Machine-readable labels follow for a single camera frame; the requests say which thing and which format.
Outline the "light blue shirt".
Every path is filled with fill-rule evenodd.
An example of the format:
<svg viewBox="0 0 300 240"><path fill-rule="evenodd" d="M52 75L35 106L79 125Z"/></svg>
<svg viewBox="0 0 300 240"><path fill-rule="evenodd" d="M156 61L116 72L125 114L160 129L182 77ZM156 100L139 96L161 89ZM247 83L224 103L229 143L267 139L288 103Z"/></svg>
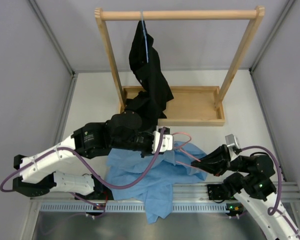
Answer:
<svg viewBox="0 0 300 240"><path fill-rule="evenodd" d="M195 154L190 144L184 149ZM112 149L107 157L109 171L105 177L107 183L116 186L125 186L146 170L152 156L141 157L140 152ZM158 218L166 218L173 208L173 185L195 184L203 182L207 173L192 168L192 159L180 151L172 150L157 157L151 170L136 185L127 189L112 188L115 200L134 198L144 203L145 214L149 224L155 223Z"/></svg>

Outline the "pink wire hanger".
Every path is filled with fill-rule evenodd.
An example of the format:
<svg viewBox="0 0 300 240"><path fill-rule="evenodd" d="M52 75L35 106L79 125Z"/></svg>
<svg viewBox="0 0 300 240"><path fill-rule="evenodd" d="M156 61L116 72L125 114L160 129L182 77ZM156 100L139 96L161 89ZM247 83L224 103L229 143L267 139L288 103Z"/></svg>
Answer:
<svg viewBox="0 0 300 240"><path fill-rule="evenodd" d="M197 161L197 162L200 162L201 160L200 160L200 158L197 158L196 155L201 155L201 158L206 156L206 153L205 153L204 151L202 151L201 149L199 149L199 148L198 148L197 146L195 146L194 144L190 143L190 142L192 141L192 137L191 137L188 133L186 133L186 132L175 132L175 133L173 133L172 135L173 135L173 136L174 136L174 135L185 135L185 136L188 136L188 137L189 137L189 140L188 140L188 141L185 141L185 142L183 142L183 143L181 143L181 144L179 144L179 145L177 145L177 146L174 146L174 147L173 147L174 150L177 150L177 151L183 153L184 155L186 155L186 156L188 156L189 158L191 158L192 161ZM190 144L190 146L194 147L194 150L195 150L195 151L194 151L194 155L191 154L191 153L189 153L188 151L186 151L186 150L184 149L184 147L186 147L188 144Z"/></svg>

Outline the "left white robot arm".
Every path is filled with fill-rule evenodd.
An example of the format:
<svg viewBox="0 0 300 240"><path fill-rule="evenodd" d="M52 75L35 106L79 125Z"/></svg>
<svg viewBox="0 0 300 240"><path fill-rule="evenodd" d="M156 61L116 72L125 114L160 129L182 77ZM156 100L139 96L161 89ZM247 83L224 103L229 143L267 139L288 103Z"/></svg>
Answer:
<svg viewBox="0 0 300 240"><path fill-rule="evenodd" d="M16 155L13 167L18 176L12 190L30 198L65 192L75 194L76 199L103 200L110 194L110 184L94 174L76 176L62 170L80 159L107 156L113 149L140 152L143 158L158 156L171 151L173 142L170 129L146 124L136 112L124 111L106 122L87 123L41 153Z"/></svg>

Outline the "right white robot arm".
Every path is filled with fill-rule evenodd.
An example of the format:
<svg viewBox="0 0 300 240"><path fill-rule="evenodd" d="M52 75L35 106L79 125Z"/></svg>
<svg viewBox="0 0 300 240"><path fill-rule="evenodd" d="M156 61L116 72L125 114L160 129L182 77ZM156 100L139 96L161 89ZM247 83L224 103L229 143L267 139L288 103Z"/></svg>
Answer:
<svg viewBox="0 0 300 240"><path fill-rule="evenodd" d="M247 211L268 240L300 240L300 230L281 202L282 179L277 184L271 177L279 173L276 157L265 147L249 156L236 143L223 144L210 154L194 160L191 166L219 177L233 173L222 183L208 185L208 197L216 203L237 200L239 209L228 205L228 216L238 217Z"/></svg>

